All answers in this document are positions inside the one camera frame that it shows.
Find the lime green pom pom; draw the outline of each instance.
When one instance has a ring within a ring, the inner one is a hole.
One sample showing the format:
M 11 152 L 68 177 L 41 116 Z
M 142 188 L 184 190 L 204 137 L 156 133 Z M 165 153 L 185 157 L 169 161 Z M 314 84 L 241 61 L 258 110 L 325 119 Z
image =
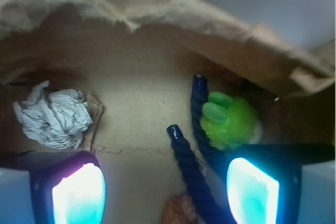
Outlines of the lime green pom pom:
M 219 150 L 235 148 L 254 137 L 257 123 L 255 110 L 243 98 L 231 98 L 220 92 L 209 94 L 202 107 L 201 128 L 210 145 Z

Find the crumpled white paper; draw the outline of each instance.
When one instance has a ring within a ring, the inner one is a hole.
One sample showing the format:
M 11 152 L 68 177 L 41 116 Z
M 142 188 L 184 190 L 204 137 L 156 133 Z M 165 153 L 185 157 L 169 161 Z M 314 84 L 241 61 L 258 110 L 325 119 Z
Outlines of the crumpled white paper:
M 45 147 L 63 150 L 76 149 L 92 119 L 84 94 L 74 89 L 44 93 L 49 81 L 33 88 L 27 101 L 14 102 L 13 109 L 23 125 L 23 132 Z

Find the navy blue rope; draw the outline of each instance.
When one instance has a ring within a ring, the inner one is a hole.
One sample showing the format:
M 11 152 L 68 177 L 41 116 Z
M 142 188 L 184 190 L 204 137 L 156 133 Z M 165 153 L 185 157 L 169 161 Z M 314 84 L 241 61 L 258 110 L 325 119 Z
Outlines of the navy blue rope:
M 202 116 L 202 106 L 207 101 L 207 79 L 204 76 L 195 75 L 191 95 L 191 115 L 194 135 L 198 143 L 198 148 L 209 166 L 222 178 L 223 181 L 226 181 L 229 159 L 226 153 L 210 146 L 209 139 L 199 123 Z
M 207 224 L 235 223 L 230 212 L 222 210 L 210 194 L 210 188 L 200 171 L 195 154 L 190 149 L 189 142 L 184 138 L 177 125 L 171 125 L 167 132 L 172 139 L 175 158 L 182 171 L 182 177 L 187 185 L 187 191 L 199 215 Z

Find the led light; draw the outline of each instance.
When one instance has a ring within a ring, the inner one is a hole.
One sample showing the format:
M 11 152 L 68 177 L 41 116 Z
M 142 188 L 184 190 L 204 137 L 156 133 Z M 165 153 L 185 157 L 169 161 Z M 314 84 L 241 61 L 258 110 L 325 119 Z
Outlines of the led light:
M 100 168 L 89 163 L 52 189 L 55 224 L 100 223 L 106 185 Z
M 238 224 L 275 224 L 279 181 L 244 158 L 231 161 L 227 173 L 227 196 Z

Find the torn brown paper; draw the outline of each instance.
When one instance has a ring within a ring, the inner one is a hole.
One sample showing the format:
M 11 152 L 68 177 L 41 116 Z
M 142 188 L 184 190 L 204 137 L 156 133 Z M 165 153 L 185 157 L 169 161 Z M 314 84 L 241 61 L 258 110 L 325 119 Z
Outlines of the torn brown paper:
M 36 29 L 64 5 L 71 5 L 84 20 L 122 22 L 131 32 L 145 25 L 181 27 L 171 39 L 282 97 L 312 94 L 334 82 L 334 66 L 287 43 L 263 25 L 251 27 L 200 0 L 1 0 L 0 38 Z M 64 32 L 76 34 L 76 30 Z M 23 63 L 33 58 L 34 63 Z M 34 55 L 2 53 L 0 81 L 6 84 L 40 68 L 39 60 Z M 63 66 L 74 67 L 67 60 Z

